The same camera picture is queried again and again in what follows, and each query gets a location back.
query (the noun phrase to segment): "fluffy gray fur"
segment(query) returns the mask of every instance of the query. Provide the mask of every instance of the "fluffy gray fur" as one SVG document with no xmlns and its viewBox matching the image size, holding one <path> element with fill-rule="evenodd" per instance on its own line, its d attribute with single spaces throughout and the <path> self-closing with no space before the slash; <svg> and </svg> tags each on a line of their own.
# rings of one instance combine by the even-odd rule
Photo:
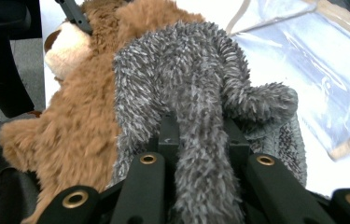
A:
<svg viewBox="0 0 350 224">
<path fill-rule="evenodd" d="M 145 34 L 118 52 L 115 72 L 122 133 L 112 185 L 125 178 L 168 111 L 176 113 L 180 128 L 175 209 L 184 223 L 243 222 L 224 113 L 245 121 L 254 150 L 286 158 L 290 169 L 305 174 L 301 136 L 294 138 L 291 126 L 296 92 L 278 83 L 251 87 L 243 52 L 213 23 L 179 22 Z"/>
</svg>

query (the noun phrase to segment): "white table surface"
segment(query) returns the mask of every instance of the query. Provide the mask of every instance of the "white table surface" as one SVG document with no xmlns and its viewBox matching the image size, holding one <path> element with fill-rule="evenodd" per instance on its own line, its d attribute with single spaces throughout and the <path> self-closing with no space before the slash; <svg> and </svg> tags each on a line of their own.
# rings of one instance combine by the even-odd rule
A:
<svg viewBox="0 0 350 224">
<path fill-rule="evenodd" d="M 236 13 L 241 1 L 236 0 L 177 0 L 180 7 L 192 11 L 201 12 L 208 21 L 214 21 L 221 28 L 225 28 Z M 41 19 L 43 27 L 43 41 L 64 20 L 65 16 L 61 7 L 54 0 L 40 0 Z M 46 104 L 54 92 L 59 89 L 58 83 L 53 79 L 53 74 L 44 65 Z M 330 196 L 336 189 L 350 188 L 350 157 L 334 162 L 319 145 L 314 136 L 301 123 L 302 137 L 305 143 L 308 163 L 309 190 Z"/>
</svg>

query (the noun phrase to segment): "brown plush toy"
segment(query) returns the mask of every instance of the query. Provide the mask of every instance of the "brown plush toy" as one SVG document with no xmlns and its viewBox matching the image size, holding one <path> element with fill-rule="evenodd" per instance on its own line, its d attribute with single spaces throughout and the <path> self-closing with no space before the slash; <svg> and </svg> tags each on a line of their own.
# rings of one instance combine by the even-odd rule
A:
<svg viewBox="0 0 350 224">
<path fill-rule="evenodd" d="M 4 157 L 20 171 L 35 171 L 41 192 L 36 223 L 52 199 L 74 185 L 106 189 L 117 158 L 115 53 L 134 38 L 178 21 L 203 21 L 170 0 L 86 0 L 81 6 L 93 33 L 64 22 L 45 43 L 47 65 L 60 81 L 39 119 L 3 125 Z"/>
</svg>

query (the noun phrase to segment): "plush toy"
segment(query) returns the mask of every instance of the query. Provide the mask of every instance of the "plush toy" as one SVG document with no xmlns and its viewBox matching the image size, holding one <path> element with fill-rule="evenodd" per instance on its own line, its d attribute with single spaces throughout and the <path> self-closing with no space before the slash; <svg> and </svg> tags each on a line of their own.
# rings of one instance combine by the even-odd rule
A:
<svg viewBox="0 0 350 224">
<path fill-rule="evenodd" d="M 122 133 L 112 184 L 125 178 L 133 155 L 159 133 L 162 115 L 173 111 L 181 140 L 178 216 L 183 223 L 243 223 L 224 115 L 239 120 L 255 152 L 281 159 L 304 185 L 297 93 L 280 83 L 251 86 L 243 52 L 213 23 L 180 21 L 157 29 L 156 20 L 165 19 L 162 12 L 171 4 L 135 0 L 116 12 L 121 40 L 129 43 L 114 61 Z M 134 27 L 144 35 L 132 33 Z"/>
<path fill-rule="evenodd" d="M 117 157 L 120 133 L 114 112 L 113 56 L 119 42 L 114 12 L 122 0 L 90 0 L 81 9 L 93 29 L 81 33 L 65 22 L 46 45 L 46 62 L 61 88 L 39 119 L 3 125 L 0 145 L 6 160 L 20 171 L 35 171 L 41 186 L 36 223 L 51 200 L 74 185 L 106 189 Z"/>
</svg>

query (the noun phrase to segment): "brown fur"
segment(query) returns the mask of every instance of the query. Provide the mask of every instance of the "brown fur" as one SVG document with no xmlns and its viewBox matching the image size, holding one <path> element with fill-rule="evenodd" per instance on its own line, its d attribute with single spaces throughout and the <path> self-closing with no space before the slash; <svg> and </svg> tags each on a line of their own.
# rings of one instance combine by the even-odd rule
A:
<svg viewBox="0 0 350 224">
<path fill-rule="evenodd" d="M 115 52 L 147 31 L 177 21 L 203 21 L 201 15 L 188 14 L 169 0 L 123 5 L 122 0 L 83 4 L 93 29 L 93 54 L 66 76 L 39 119 L 13 121 L 0 131 L 8 162 L 21 171 L 36 171 L 41 184 L 36 210 L 22 223 L 36 223 L 64 189 L 86 185 L 101 192 L 109 183 L 120 133 L 114 111 Z"/>
</svg>

